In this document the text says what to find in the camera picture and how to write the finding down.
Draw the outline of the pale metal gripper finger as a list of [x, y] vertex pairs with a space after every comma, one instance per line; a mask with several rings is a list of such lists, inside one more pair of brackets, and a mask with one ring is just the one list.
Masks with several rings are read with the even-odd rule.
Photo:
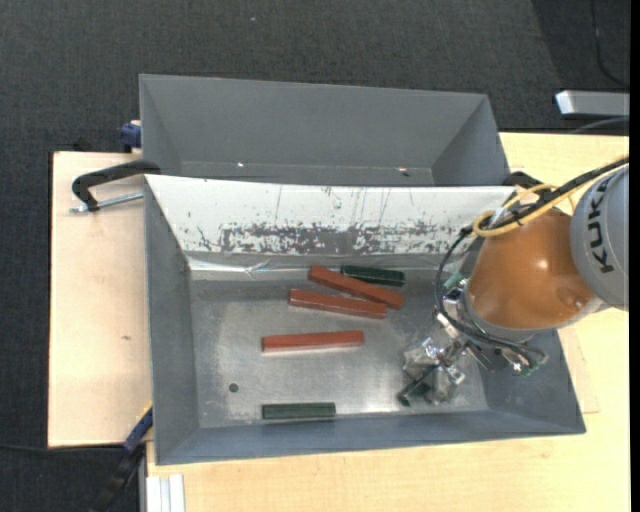
[[424, 374], [428, 368], [437, 366], [443, 348], [432, 338], [426, 338], [404, 352], [403, 371], [406, 374]]
[[432, 373], [428, 400], [433, 404], [452, 401], [465, 380], [466, 374], [455, 363], [449, 362], [439, 366]]

